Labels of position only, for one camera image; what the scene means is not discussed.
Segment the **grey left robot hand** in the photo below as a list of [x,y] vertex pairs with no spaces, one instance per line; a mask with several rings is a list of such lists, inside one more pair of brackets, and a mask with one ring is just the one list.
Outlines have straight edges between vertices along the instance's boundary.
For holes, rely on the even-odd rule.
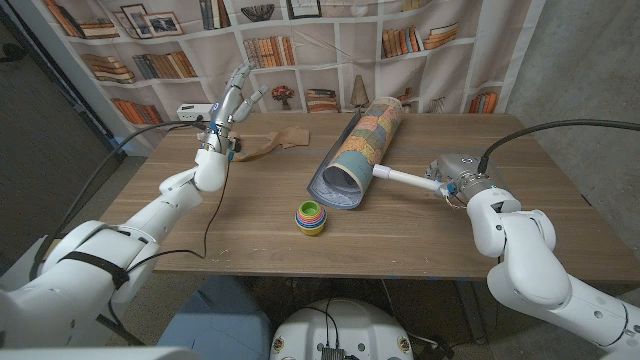
[[235,123],[245,121],[254,105],[268,91],[268,86],[262,86],[250,97],[243,98],[245,80],[255,67],[255,63],[243,63],[233,72],[224,88],[223,96],[212,108],[209,128],[214,134],[221,135],[224,130],[230,131]]

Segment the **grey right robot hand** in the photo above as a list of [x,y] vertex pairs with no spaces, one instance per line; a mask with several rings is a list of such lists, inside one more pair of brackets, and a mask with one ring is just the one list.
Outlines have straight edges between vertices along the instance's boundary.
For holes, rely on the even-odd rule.
[[427,167],[425,177],[443,182],[453,197],[468,202],[479,192],[494,186],[487,175],[477,171],[479,163],[480,160],[471,155],[440,155]]

